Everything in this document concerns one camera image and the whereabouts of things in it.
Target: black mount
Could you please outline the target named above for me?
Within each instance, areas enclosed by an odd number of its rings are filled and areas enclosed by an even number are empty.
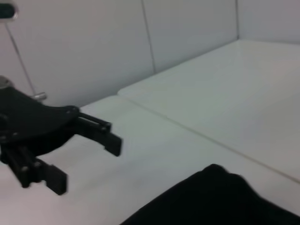
[[[45,180],[58,195],[67,192],[67,174],[36,157],[61,147],[74,135],[98,142],[115,156],[121,154],[122,140],[111,133],[111,123],[75,106],[43,105],[0,81],[0,159],[23,188]]]

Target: black cloth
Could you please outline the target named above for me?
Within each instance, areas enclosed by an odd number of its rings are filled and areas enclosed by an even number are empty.
[[[122,225],[300,225],[300,218],[262,199],[218,165],[175,185]]]

